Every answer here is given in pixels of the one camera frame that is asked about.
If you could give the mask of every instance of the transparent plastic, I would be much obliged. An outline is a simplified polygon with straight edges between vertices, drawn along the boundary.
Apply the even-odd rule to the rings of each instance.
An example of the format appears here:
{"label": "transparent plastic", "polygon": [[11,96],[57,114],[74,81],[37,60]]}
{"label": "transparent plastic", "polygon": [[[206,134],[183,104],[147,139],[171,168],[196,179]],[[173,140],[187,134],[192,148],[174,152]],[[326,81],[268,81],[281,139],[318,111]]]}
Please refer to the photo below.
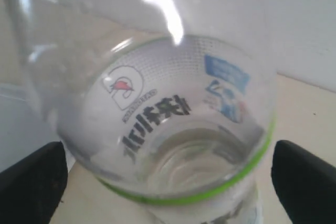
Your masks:
{"label": "transparent plastic", "polygon": [[31,106],[132,199],[234,184],[267,147],[275,69],[259,0],[5,0]]}

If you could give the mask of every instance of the green stripe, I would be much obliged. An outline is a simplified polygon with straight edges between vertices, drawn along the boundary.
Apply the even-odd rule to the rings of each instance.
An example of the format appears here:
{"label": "green stripe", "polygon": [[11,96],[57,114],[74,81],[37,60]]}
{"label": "green stripe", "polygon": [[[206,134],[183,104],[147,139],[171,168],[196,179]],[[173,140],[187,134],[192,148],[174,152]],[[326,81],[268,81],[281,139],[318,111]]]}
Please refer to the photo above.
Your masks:
{"label": "green stripe", "polygon": [[246,177],[246,175],[248,175],[259,164],[259,161],[261,160],[261,158],[266,153],[266,150],[268,149],[268,146],[271,143],[274,127],[275,127],[275,117],[273,118],[273,120],[272,120],[272,122],[269,126],[267,136],[266,136],[266,141],[265,141],[264,145],[255,154],[255,156],[251,159],[251,161],[244,167],[244,169],[240,171],[240,173],[238,173],[236,176],[234,176],[232,179],[225,182],[221,186],[219,186],[215,189],[209,190],[209,191],[199,193],[197,195],[186,196],[186,197],[183,197],[183,198],[173,198],[173,199],[147,198],[147,197],[144,197],[144,196],[130,194],[130,193],[124,191],[124,190],[120,190],[120,189],[110,185],[109,183],[105,182],[101,178],[97,178],[97,180],[100,183],[102,183],[104,186],[106,186],[108,189],[115,192],[116,194],[118,194],[118,195],[120,195],[120,196],[122,196],[126,199],[133,200],[133,201],[136,201],[136,202],[140,202],[140,203],[143,203],[143,204],[161,205],[161,206],[192,204],[192,203],[195,203],[195,202],[198,202],[198,201],[216,196],[218,194],[221,194],[224,191],[226,191],[228,188],[230,188],[232,185],[238,183],[244,177]]}

